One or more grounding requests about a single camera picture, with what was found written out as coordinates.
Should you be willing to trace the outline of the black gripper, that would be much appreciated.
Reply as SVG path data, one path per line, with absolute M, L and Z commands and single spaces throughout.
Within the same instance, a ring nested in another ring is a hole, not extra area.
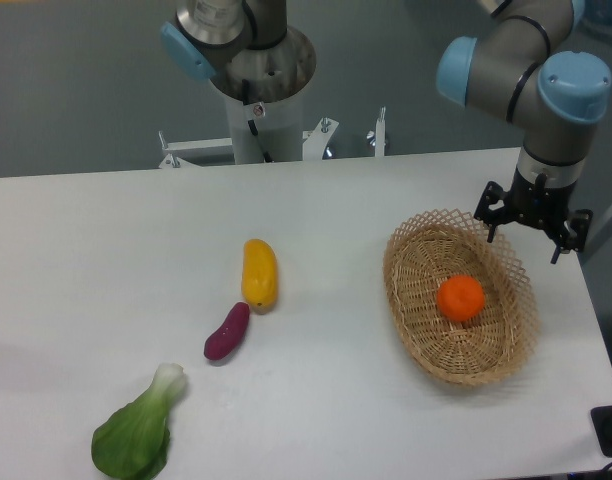
M 518 222 L 543 231 L 555 231 L 555 245 L 550 263 L 556 264 L 562 254 L 583 253 L 593 220 L 593 211 L 580 209 L 569 213 L 574 184 L 551 188 L 545 174 L 532 183 L 516 170 L 509 193 L 498 183 L 489 181 L 475 209 L 474 218 L 488 228 L 487 242 L 492 242 L 500 225 Z

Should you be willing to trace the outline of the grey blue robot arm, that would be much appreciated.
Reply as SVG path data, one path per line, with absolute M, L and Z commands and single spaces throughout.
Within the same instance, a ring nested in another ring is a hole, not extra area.
M 475 216 L 490 230 L 519 223 L 543 231 L 557 254 L 583 251 L 593 214 L 571 210 L 612 75 L 599 58 L 561 49 L 581 1 L 488 1 L 485 39 L 459 37 L 443 53 L 445 98 L 524 133 L 512 184 L 489 183 Z M 320 159 L 327 122 L 303 133 L 301 100 L 316 69 L 309 39 L 287 23 L 282 1 L 182 1 L 160 30 L 170 59 L 222 96 L 239 164 Z

